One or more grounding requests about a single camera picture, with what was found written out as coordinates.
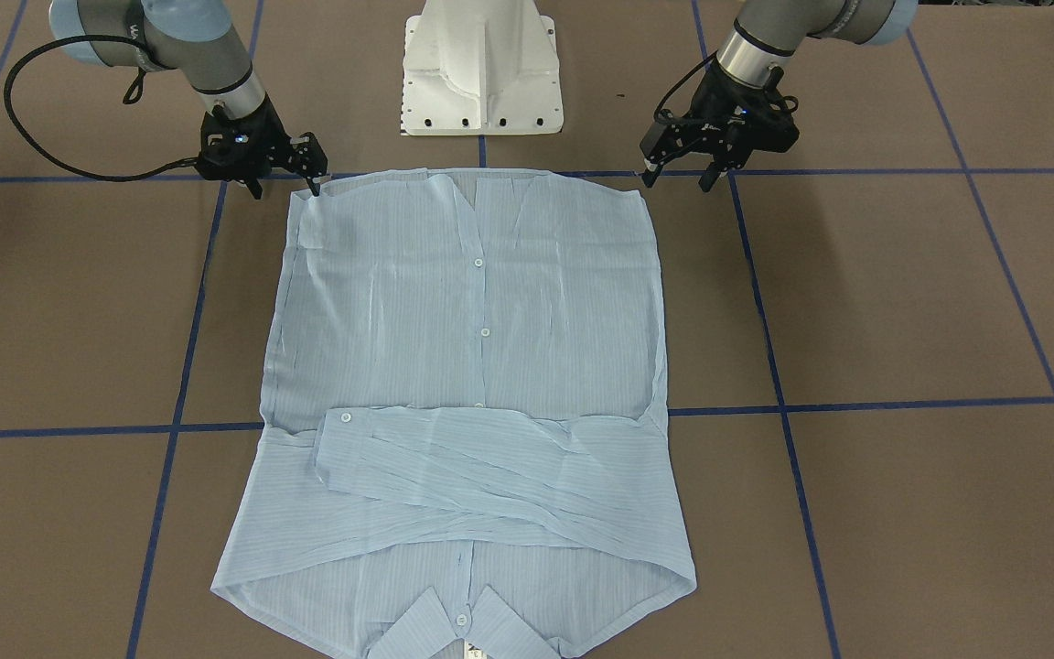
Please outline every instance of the shirt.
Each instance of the shirt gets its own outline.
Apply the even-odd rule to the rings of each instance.
[[[581,656],[696,587],[637,192],[526,170],[296,192],[214,593],[337,659]]]

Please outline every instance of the striped shirt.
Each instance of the striped shirt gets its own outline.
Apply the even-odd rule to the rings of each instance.
[[[644,201],[527,170],[296,192],[213,592],[337,659],[581,656],[696,587]]]

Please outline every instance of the light blue shirt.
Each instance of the light blue shirt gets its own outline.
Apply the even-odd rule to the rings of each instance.
[[[637,192],[296,192],[260,413],[213,592],[337,659],[581,656],[696,587]]]

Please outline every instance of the shirt placket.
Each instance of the shirt placket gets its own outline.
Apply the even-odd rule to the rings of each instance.
[[[466,201],[461,191],[454,189],[454,209],[457,221],[457,239],[461,243],[461,257],[464,259],[466,274],[463,287],[466,295],[466,313],[469,313],[468,333],[465,345],[468,346],[469,374],[465,385],[468,392],[468,404],[474,407],[486,407],[486,381],[484,363],[486,343],[494,334],[494,329],[487,322],[486,296],[486,254],[482,249],[482,236],[477,222],[480,212],[476,212]]]
[[[469,312],[469,337],[466,342],[471,354],[468,355],[471,364],[471,371],[468,376],[466,389],[469,392],[469,404],[474,407],[486,407],[486,379],[485,357],[486,343],[493,334],[487,321],[487,296],[486,296],[486,251],[482,249],[482,233],[480,230],[480,219],[482,208],[477,205],[475,196],[474,205],[470,205],[457,188],[454,188],[454,209],[457,221],[457,239],[461,243],[461,258],[464,259],[466,275],[464,278],[465,295],[468,296]],[[457,543],[457,551],[454,556],[454,571],[452,576],[451,588],[454,597],[450,598],[451,622],[457,638],[465,639],[472,624],[472,613],[469,608],[471,601],[471,577],[473,573],[474,542]]]

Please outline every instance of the black cable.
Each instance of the black cable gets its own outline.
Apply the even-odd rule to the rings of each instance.
[[[674,113],[669,112],[669,110],[665,108],[665,103],[668,103],[670,97],[674,97],[674,94],[677,94],[678,89],[682,89],[682,85],[685,84],[687,80],[694,78],[694,74],[702,71],[702,67],[710,63],[717,55],[718,51],[707,55],[706,59],[698,62],[698,65],[691,67],[690,72],[683,75],[681,80],[674,83],[674,86],[671,86],[669,91],[665,93],[665,96],[662,97],[660,103],[657,103],[657,110],[653,110],[653,121],[657,121],[657,123],[662,125],[703,125],[710,123],[710,120],[704,120],[704,118],[679,118],[674,116]]]
[[[795,110],[800,109],[800,100],[795,96],[783,96],[781,100],[773,100],[770,104],[781,113],[795,114]]]
[[[198,161],[197,158],[181,158],[178,159],[178,161],[163,163],[163,166],[160,166],[157,169],[151,169],[150,171],[143,172],[143,174],[134,174],[131,176],[110,176],[105,174],[96,174],[96,172],[84,171],[80,168],[73,167],[70,166],[70,163],[61,161],[61,159],[56,158],[54,155],[47,153],[46,149],[43,149],[42,147],[38,146],[38,142],[35,141],[35,138],[31,136],[31,133],[26,133],[26,129],[22,127],[21,121],[19,121],[18,117],[16,116],[16,112],[14,112],[14,103],[11,98],[12,93],[14,92],[14,82],[16,82],[16,78],[18,77],[18,72],[24,70],[24,66],[26,66],[26,64],[30,64],[35,58],[38,58],[38,56],[42,54],[50,53],[51,51],[55,51],[56,49],[62,49],[62,46],[71,45],[72,43],[84,43],[92,41],[112,41],[114,43],[129,43],[129,45],[133,45],[134,49],[137,49],[138,51],[141,51],[143,54],[148,55],[150,61],[154,62],[156,66],[170,67],[170,66],[163,66],[162,64],[157,62],[157,59],[154,59],[154,53],[152,53],[152,51],[149,49],[149,45],[144,45],[143,42],[137,41],[135,40],[135,38],[115,37],[115,35],[112,34],[83,34],[80,35],[79,37],[58,38],[58,40],[52,41],[51,43],[45,43],[44,45],[41,45],[38,49],[32,51],[31,53],[26,53],[24,56],[22,56],[22,58],[19,59],[18,62],[16,62],[16,65],[11,67],[11,73],[7,74],[7,79],[5,79],[5,82],[3,83],[3,104],[5,105],[5,109],[7,109],[7,117],[11,118],[11,123],[14,124],[14,127],[16,127],[16,130],[20,135],[22,135],[22,138],[24,138],[26,142],[28,142],[28,144],[33,147],[34,150],[38,151],[39,155],[46,158],[47,161],[54,163],[54,166],[56,167],[59,167],[66,171],[71,171],[72,174],[77,174],[85,178],[92,178],[95,180],[110,180],[110,182],[114,183],[125,183],[129,182],[129,180],[142,180],[143,178],[149,178],[151,176],[157,176],[158,174],[162,174],[163,171],[169,171],[171,169],[193,167],[194,163],[197,163]],[[133,104],[141,99],[142,81],[143,81],[143,70],[141,70],[141,72],[137,74],[137,80],[134,80],[133,86],[129,88],[129,92],[125,93],[124,100],[122,100],[122,103]]]

